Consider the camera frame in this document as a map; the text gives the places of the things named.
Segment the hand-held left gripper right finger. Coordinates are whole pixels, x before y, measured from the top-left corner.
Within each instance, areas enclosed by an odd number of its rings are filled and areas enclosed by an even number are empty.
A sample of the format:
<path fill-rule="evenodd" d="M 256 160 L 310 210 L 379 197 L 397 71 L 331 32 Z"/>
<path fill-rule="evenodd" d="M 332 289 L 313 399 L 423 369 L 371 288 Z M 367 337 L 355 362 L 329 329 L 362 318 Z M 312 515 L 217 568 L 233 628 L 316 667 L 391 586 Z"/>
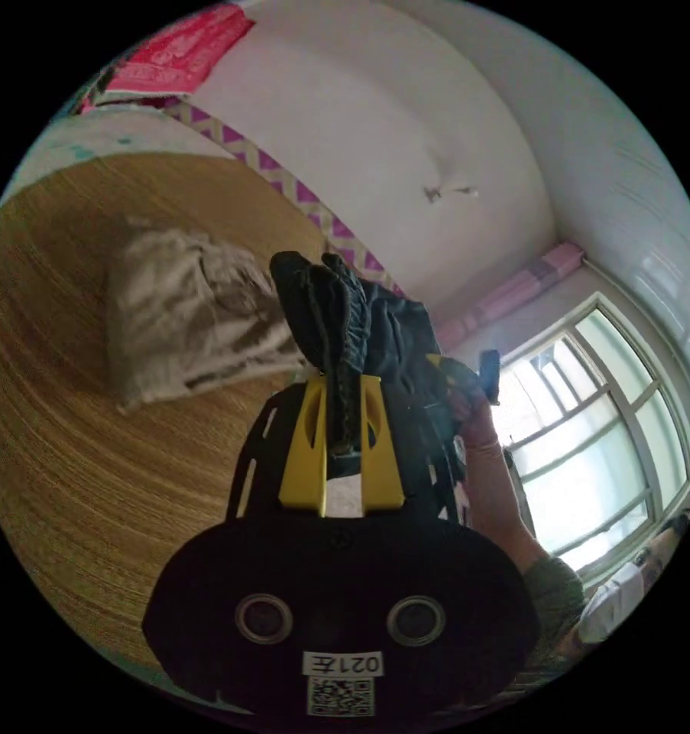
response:
<path fill-rule="evenodd" d="M 397 511 L 405 495 L 380 378 L 360 377 L 360 405 L 362 511 Z"/>

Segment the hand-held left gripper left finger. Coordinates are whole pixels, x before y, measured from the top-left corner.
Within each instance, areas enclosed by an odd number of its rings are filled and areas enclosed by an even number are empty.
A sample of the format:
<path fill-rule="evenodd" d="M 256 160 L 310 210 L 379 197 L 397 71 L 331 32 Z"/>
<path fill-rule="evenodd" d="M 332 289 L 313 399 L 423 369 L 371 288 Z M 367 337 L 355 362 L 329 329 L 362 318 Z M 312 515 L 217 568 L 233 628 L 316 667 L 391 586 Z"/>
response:
<path fill-rule="evenodd" d="M 283 508 L 326 515 L 327 387 L 324 377 L 312 377 L 303 388 L 278 499 Z"/>

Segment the person's right hand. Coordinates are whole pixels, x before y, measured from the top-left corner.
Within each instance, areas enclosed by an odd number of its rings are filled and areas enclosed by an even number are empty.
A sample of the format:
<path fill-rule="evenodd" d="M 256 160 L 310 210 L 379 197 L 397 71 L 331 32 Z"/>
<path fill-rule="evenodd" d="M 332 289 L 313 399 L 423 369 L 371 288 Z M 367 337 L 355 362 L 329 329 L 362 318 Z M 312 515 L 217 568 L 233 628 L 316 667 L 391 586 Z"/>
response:
<path fill-rule="evenodd" d="M 447 372 L 449 404 L 467 454 L 501 454 L 491 404 L 479 377 L 461 364 Z"/>

